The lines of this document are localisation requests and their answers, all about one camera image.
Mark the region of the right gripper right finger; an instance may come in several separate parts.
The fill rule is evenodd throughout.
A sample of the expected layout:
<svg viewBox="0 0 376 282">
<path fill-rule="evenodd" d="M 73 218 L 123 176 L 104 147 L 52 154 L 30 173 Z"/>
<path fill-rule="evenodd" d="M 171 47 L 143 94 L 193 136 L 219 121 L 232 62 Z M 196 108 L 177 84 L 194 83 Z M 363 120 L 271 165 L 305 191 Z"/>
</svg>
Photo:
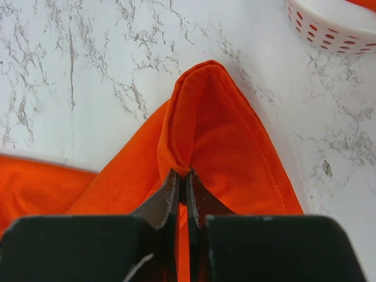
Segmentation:
<svg viewBox="0 0 376 282">
<path fill-rule="evenodd" d="M 346 232 L 325 216 L 236 215 L 186 177 L 191 281 L 365 281 Z"/>
</svg>

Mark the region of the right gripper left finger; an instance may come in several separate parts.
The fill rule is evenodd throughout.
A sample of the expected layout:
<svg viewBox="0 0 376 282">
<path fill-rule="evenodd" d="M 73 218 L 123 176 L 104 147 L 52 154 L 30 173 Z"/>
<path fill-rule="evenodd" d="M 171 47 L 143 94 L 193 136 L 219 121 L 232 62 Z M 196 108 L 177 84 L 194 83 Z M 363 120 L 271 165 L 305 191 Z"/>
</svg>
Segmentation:
<svg viewBox="0 0 376 282">
<path fill-rule="evenodd" d="M 2 281 L 176 281 L 180 177 L 127 215 L 28 216 L 1 239 Z"/>
</svg>

